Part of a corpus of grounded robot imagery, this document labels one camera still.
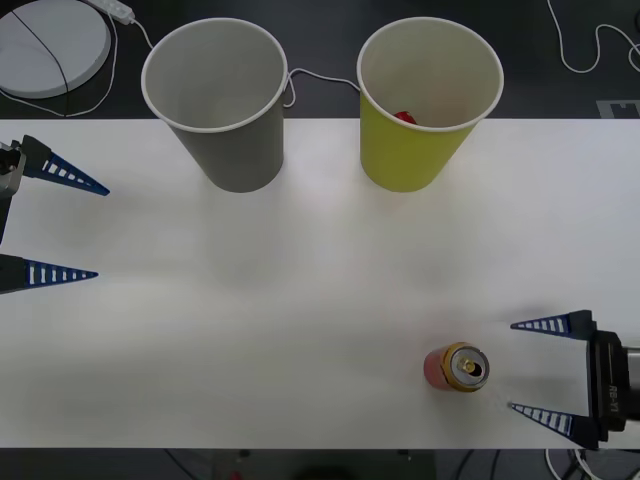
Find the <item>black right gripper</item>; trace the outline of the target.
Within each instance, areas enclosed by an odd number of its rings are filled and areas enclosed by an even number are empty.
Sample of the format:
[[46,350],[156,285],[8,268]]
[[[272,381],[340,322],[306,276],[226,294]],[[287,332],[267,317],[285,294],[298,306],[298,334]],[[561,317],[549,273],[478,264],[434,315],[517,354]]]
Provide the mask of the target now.
[[509,408],[534,423],[595,450],[611,432],[622,432],[627,421],[627,355],[618,335],[594,328],[590,310],[573,311],[516,322],[511,330],[588,341],[587,369],[590,416],[509,403]]

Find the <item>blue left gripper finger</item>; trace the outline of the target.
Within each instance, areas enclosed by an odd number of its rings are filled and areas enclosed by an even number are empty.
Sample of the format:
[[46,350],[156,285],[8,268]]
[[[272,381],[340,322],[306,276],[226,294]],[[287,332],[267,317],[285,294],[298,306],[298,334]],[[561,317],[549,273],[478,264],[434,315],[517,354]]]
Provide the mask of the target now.
[[74,283],[98,276],[94,271],[1,255],[2,294]]
[[25,135],[21,152],[26,155],[24,174],[30,178],[107,196],[110,190],[79,168],[54,153],[35,137]]

